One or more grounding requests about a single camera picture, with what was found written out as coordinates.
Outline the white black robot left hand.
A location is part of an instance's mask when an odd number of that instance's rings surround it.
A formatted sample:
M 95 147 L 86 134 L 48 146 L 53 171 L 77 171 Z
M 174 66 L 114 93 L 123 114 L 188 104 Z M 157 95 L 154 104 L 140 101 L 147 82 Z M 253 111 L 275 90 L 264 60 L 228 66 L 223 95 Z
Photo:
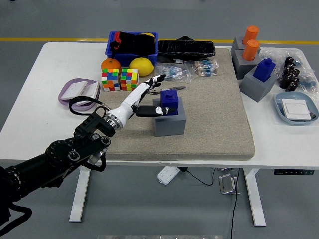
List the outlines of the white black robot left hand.
M 110 110 L 106 116 L 124 124 L 133 114 L 138 117 L 159 117 L 176 112 L 177 107 L 139 106 L 144 96 L 151 89 L 159 87 L 164 79 L 165 75 L 157 75 L 140 83 L 118 108 Z

